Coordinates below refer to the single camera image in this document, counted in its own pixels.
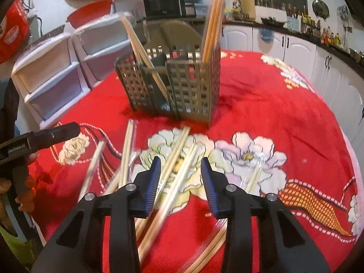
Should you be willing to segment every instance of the human hand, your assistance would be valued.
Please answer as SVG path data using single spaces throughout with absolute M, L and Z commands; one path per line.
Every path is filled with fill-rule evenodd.
M 39 154 L 34 153 L 29 155 L 28 165 L 32 164 Z M 29 189 L 28 191 L 21 193 L 15 201 L 20 204 L 19 211 L 32 212 L 34 210 L 34 180 L 32 176 L 28 175 L 24 182 L 25 186 Z M 5 194 L 11 186 L 11 182 L 7 179 L 0 178 L 0 195 Z M 10 219 L 6 213 L 5 207 L 0 199 L 0 223 L 2 223 L 5 228 L 9 229 L 12 227 Z

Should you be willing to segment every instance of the black countertop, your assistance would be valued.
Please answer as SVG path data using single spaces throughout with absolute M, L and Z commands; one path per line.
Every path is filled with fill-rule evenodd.
M 181 17 L 181 18 L 178 18 L 178 20 L 182 20 L 187 23 L 194 24 L 194 25 L 197 25 L 197 24 L 200 25 L 200 24 L 205 23 L 205 17 L 203 17 L 203 16 Z M 150 21 L 148 21 L 148 25 L 154 24 L 154 23 L 161 23 L 162 21 L 163 20 L 150 20 Z M 356 73 L 358 73 L 364 79 L 364 67 L 362 67 L 359 63 L 356 63 L 355 61 L 353 61 L 352 58 L 350 57 L 350 54 L 348 54 L 347 52 L 344 52 L 344 51 L 339 51 L 334 47 L 318 43 L 317 41 L 312 40 L 310 37 L 308 37 L 300 32 L 294 32 L 294 31 L 290 31 L 289 29 L 286 29 L 286 28 L 278 28 L 275 26 L 269 26 L 269 25 L 264 25 L 262 23 L 249 22 L 249 21 L 228 21 L 226 23 L 223 23 L 223 25 L 241 25 L 241 26 L 250 26 L 252 28 L 264 28 L 264 29 L 273 30 L 275 32 L 279 32 L 282 34 L 294 36 L 294 37 L 300 38 L 302 40 L 306 40 L 306 41 L 311 42 L 311 43 L 317 45 L 318 47 L 326 50 L 327 52 L 336 56 L 337 58 L 341 59 L 343 62 L 345 62 L 350 68 L 352 68 Z
M 273 30 L 275 32 L 279 32 L 282 34 L 286 34 L 286 35 L 290 35 L 290 36 L 294 36 L 294 37 L 306 40 L 308 42 L 316 44 L 318 47 L 326 50 L 330 54 L 341 59 L 344 63 L 346 63 L 350 68 L 352 68 L 355 72 L 357 72 L 364 79 L 364 67 L 362 67 L 359 63 L 356 63 L 355 61 L 353 61 L 352 58 L 350 57 L 350 54 L 348 54 L 344 51 L 339 51 L 334 47 L 314 42 L 313 40 L 310 39 L 310 37 L 308 37 L 302 33 L 290 31 L 289 29 L 286 29 L 286 28 L 278 28 L 275 26 L 268 26 L 268 25 L 263 25 L 261 23 L 249 22 L 249 21 L 229 21 L 229 22 L 224 23 L 224 25 L 241 25 L 241 26 L 250 26 L 253 28 L 264 28 L 264 29 Z

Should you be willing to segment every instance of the finger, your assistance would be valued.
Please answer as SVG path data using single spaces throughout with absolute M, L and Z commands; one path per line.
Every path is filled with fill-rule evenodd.
M 30 154 L 27 158 L 27 164 L 30 165 L 32 164 L 35 160 L 37 160 L 37 158 L 39 157 L 39 153 L 33 153 L 33 154 Z
M 19 211 L 33 212 L 34 202 L 23 203 L 18 207 Z
M 8 217 L 5 207 L 3 205 L 3 203 L 0 200 L 0 222 L 2 222 L 3 220 L 5 220 Z
M 34 191 L 29 189 L 28 191 L 21 193 L 16 199 L 16 203 L 29 203 L 34 200 Z
M 0 194 L 5 194 L 11 186 L 11 181 L 0 178 Z
M 35 183 L 34 183 L 34 179 L 31 175 L 28 175 L 25 178 L 25 182 L 24 182 L 25 187 L 27 187 L 28 189 L 33 188 Z

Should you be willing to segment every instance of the floral tablecloth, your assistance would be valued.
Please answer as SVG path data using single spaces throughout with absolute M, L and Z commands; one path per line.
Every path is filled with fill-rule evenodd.
M 120 164 L 129 118 L 137 122 L 135 148 L 141 150 L 133 176 L 148 169 L 155 156 L 164 163 L 184 125 L 191 132 L 171 180 L 191 145 L 203 145 L 142 264 L 143 272 L 185 272 L 221 228 L 206 202 L 200 171 L 203 157 L 229 182 L 240 185 L 254 153 L 264 153 L 267 161 L 253 193 L 276 193 L 313 238 L 332 271 L 354 246 L 362 230 L 363 185 L 355 155 L 333 113 L 310 84 L 282 61 L 259 53 L 229 51 L 221 52 L 220 100 L 209 129 L 192 121 L 177 123 L 167 117 L 133 113 L 114 73 L 63 117 L 60 124 L 76 121 L 82 133 L 41 151 L 30 168 L 36 179 L 33 216 L 46 239 L 76 204 L 101 139 L 107 146 L 91 190 L 101 192 L 108 184 Z M 253 235 L 253 269 L 257 272 L 256 225 Z M 103 255 L 107 272 L 107 245 Z M 219 272 L 222 255 L 223 247 L 202 271 Z

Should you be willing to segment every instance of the microwave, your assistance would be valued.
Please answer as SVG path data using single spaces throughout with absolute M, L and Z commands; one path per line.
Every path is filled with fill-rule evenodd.
M 129 11 L 137 21 L 186 16 L 185 0 L 115 0 L 115 8 Z

